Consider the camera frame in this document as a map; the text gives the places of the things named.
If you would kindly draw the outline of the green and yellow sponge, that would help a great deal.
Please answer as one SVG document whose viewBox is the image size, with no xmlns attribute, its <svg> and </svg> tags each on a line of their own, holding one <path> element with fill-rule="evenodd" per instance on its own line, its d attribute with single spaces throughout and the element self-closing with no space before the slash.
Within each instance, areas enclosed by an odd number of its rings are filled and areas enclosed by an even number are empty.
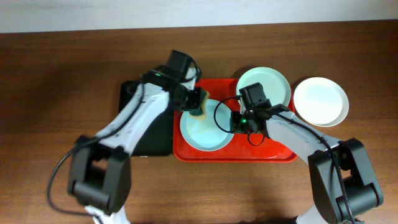
<svg viewBox="0 0 398 224">
<path fill-rule="evenodd" d="M 196 119 L 206 118 L 205 104 L 209 98 L 209 92 L 202 88 L 195 88 L 189 94 L 187 111 L 189 115 Z"/>
</svg>

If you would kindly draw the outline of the light blue plate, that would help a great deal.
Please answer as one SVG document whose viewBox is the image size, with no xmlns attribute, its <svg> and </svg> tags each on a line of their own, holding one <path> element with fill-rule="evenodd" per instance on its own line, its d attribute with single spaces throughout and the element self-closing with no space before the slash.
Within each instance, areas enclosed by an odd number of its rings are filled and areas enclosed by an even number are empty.
<svg viewBox="0 0 398 224">
<path fill-rule="evenodd" d="M 180 119 L 180 132 L 184 140 L 199 151 L 217 151 L 232 140 L 234 134 L 222 131 L 214 121 L 214 111 L 219 101 L 209 99 L 205 103 L 204 119 L 193 118 L 184 112 Z"/>
</svg>

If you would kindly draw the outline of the white plate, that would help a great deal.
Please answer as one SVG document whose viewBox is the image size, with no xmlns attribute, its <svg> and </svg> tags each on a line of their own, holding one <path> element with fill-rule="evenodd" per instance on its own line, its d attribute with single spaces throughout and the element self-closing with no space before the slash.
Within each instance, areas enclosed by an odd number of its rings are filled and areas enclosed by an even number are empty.
<svg viewBox="0 0 398 224">
<path fill-rule="evenodd" d="M 344 89 L 322 77 L 300 82 L 294 90 L 294 105 L 302 119 L 319 127 L 336 126 L 349 112 L 349 99 Z"/>
</svg>

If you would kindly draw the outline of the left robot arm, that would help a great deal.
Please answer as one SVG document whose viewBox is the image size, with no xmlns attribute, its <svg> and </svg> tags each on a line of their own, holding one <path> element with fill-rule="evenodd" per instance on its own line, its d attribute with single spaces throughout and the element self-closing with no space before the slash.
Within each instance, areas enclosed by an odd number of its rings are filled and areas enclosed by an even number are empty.
<svg viewBox="0 0 398 224">
<path fill-rule="evenodd" d="M 124 204 L 131 189 L 132 156 L 148 127 L 167 108 L 205 114 L 208 92 L 197 88 L 198 68 L 161 66 L 139 80 L 122 111 L 93 138 L 80 137 L 72 157 L 68 193 L 85 208 L 95 223 L 127 223 Z"/>
</svg>

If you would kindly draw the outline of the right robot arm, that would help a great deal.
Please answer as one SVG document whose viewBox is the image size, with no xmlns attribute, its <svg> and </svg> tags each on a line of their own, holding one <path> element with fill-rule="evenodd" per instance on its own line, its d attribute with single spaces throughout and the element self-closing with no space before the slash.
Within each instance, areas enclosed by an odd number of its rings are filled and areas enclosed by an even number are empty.
<svg viewBox="0 0 398 224">
<path fill-rule="evenodd" d="M 355 138 L 342 141 L 323 134 L 282 105 L 232 112 L 231 127 L 235 134 L 260 133 L 281 143 L 308 164 L 314 204 L 276 223 L 357 223 L 357 215 L 384 202 L 366 148 Z"/>
</svg>

